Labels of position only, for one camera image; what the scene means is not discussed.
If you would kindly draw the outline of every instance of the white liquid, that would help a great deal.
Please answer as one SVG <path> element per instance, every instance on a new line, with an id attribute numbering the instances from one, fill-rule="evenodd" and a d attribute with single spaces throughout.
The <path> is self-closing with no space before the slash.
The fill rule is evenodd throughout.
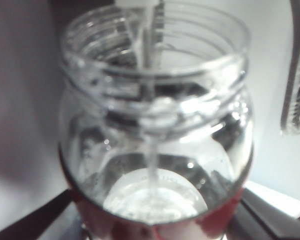
<path id="1" fill-rule="evenodd" d="M 155 194 L 149 188 L 148 170 L 122 176 L 111 188 L 103 207 L 127 219 L 159 224 L 194 217 L 207 210 L 198 190 L 183 176 L 157 169 Z"/>

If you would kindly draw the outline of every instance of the white object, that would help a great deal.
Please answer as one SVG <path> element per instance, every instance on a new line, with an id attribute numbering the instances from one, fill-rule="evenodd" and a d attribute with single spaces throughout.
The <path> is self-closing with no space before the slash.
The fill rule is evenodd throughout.
<path id="1" fill-rule="evenodd" d="M 115 0 L 115 5 L 119 8 L 147 8 L 154 7 L 159 4 L 159 0 Z"/>
<path id="2" fill-rule="evenodd" d="M 244 186 L 285 214 L 293 218 L 300 217 L 300 200 L 250 180 L 246 181 Z"/>

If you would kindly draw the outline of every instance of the jar neck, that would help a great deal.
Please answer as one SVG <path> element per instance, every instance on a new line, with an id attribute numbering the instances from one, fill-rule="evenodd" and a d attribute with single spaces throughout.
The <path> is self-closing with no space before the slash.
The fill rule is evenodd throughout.
<path id="1" fill-rule="evenodd" d="M 188 75 L 151 77 L 103 71 L 83 85 L 74 74 L 68 74 L 67 82 L 85 110 L 103 118 L 109 127 L 134 135 L 172 137 L 229 112 L 244 86 L 247 65 L 246 58 L 238 57 L 213 71 Z"/>

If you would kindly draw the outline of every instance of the dark surface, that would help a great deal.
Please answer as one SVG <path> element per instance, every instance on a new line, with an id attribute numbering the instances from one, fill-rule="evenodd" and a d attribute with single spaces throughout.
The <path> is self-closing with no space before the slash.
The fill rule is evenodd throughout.
<path id="1" fill-rule="evenodd" d="M 46 205 L 0 231 L 0 240 L 37 239 L 70 202 L 69 190 L 65 190 Z"/>
<path id="2" fill-rule="evenodd" d="M 69 191 L 0 232 L 0 240 L 83 240 L 79 214 Z M 245 189 L 227 230 L 228 240 L 300 240 L 300 221 Z"/>
<path id="3" fill-rule="evenodd" d="M 76 17 L 92 9 L 114 3 L 113 0 L 48 0 L 57 36 Z"/>

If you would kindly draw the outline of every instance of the jar opening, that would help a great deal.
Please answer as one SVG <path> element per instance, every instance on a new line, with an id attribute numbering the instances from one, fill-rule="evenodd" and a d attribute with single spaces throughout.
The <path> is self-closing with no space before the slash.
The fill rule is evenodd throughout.
<path id="1" fill-rule="evenodd" d="M 139 69 L 125 21 L 122 10 L 114 5 L 74 20 L 62 37 L 65 64 L 115 75 L 184 76 L 210 72 L 244 58 L 250 41 L 246 26 L 227 13 L 165 1 L 154 18 L 156 66 Z"/>

